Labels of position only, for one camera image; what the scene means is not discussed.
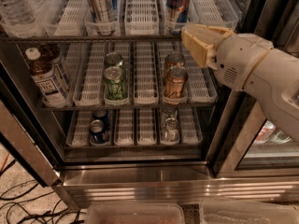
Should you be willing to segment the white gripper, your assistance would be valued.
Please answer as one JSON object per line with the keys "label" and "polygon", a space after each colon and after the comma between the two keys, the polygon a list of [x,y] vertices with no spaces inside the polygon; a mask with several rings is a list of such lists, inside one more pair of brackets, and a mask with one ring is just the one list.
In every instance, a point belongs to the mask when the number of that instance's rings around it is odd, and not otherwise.
{"label": "white gripper", "polygon": [[189,24],[182,29],[181,39],[200,67],[211,68],[221,84],[242,91],[253,68],[274,46],[255,34],[234,33],[226,27]]}

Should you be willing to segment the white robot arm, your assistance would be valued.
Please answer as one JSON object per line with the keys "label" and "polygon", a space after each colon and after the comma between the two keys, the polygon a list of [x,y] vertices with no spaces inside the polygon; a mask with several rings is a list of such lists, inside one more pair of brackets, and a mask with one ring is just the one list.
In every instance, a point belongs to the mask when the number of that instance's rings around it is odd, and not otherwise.
{"label": "white robot arm", "polygon": [[184,48],[202,68],[232,91],[255,98],[265,117],[299,141],[299,59],[255,34],[189,23],[181,30]]}

